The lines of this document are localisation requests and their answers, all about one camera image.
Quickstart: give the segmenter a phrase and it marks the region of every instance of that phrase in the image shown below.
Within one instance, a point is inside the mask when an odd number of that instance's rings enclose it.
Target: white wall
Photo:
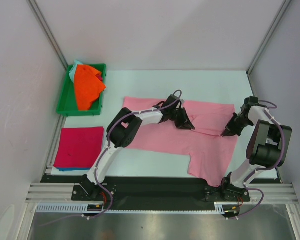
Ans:
[[[257,95],[278,104],[275,117],[292,127],[282,166],[285,182],[293,182],[300,202],[300,0],[291,8],[251,75]]]
[[[12,232],[43,169],[64,72],[27,2],[0,0],[0,216],[15,205]]]
[[[283,0],[37,0],[68,63],[247,70]]]

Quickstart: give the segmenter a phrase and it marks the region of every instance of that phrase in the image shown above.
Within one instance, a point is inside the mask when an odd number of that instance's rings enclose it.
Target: green plastic bin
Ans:
[[[106,69],[107,65],[102,64],[88,64],[89,66],[102,72],[103,83],[106,83]],[[68,66],[65,74],[65,79],[62,87],[61,96],[59,99],[56,112],[66,117],[70,116],[96,116],[101,114],[102,101],[104,98],[104,91],[100,94],[100,97],[92,104],[88,111],[79,111],[75,96],[75,86],[70,80],[69,72],[73,65]]]

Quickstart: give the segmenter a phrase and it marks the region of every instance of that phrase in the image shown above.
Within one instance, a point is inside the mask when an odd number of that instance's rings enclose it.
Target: gray floor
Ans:
[[[285,205],[262,205],[239,220],[221,215],[106,214],[86,220],[36,213],[28,240],[295,240]]]

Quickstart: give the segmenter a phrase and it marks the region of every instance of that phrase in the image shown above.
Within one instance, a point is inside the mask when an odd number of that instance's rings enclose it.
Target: orange cloth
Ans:
[[[106,89],[96,76],[101,72],[92,66],[78,65],[74,74],[74,93],[79,111],[87,111]]]

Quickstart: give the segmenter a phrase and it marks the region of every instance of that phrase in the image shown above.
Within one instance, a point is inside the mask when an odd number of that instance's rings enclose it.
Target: pink t-shirt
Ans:
[[[161,101],[165,99],[125,97],[123,107],[141,111]],[[128,148],[189,155],[188,174],[217,187],[226,174],[238,141],[237,136],[221,136],[235,112],[235,106],[200,101],[185,101],[183,106],[195,130],[177,129],[170,120],[145,125],[139,129]]]

